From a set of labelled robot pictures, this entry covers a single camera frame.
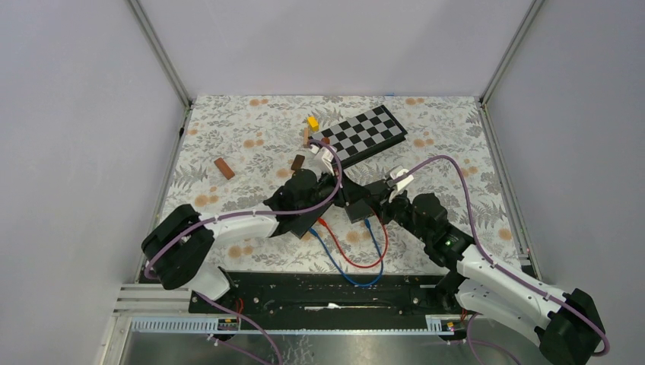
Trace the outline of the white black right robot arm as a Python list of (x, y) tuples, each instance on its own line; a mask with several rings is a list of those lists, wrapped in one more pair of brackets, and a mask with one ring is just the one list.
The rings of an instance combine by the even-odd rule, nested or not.
[(585, 364), (609, 349), (592, 297), (545, 284), (482, 252), (475, 238), (451, 224), (433, 194), (376, 198), (384, 223), (395, 221), (424, 244), (430, 260), (449, 272), (436, 293), (446, 313), (460, 308), (514, 330), (552, 364)]

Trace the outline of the black network switch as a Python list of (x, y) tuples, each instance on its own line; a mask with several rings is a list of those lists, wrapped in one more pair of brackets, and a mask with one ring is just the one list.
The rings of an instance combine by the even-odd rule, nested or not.
[(292, 233), (298, 239), (301, 239), (322, 215), (322, 213), (309, 212), (291, 218), (287, 220), (284, 231), (285, 233)]
[(378, 214), (381, 206), (388, 200), (391, 188), (384, 179), (365, 186), (349, 181), (343, 185), (342, 192), (345, 213), (354, 224)]

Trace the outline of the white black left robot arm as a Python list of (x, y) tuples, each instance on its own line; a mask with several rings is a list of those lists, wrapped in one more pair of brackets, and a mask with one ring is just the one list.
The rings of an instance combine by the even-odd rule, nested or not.
[(180, 205), (141, 244), (148, 260), (145, 277), (159, 280), (166, 290), (186, 287), (225, 313), (234, 307), (236, 293), (224, 269), (206, 262), (217, 246), (286, 233), (303, 236), (331, 205), (349, 207), (369, 195), (366, 186), (345, 174), (299, 169), (254, 208), (202, 220), (191, 204)]

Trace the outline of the black white chessboard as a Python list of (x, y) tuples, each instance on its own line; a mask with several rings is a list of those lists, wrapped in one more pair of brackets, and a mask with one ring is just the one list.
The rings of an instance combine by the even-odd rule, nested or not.
[(329, 139), (345, 169), (403, 142), (407, 134), (398, 119), (381, 105), (314, 132), (310, 139)]

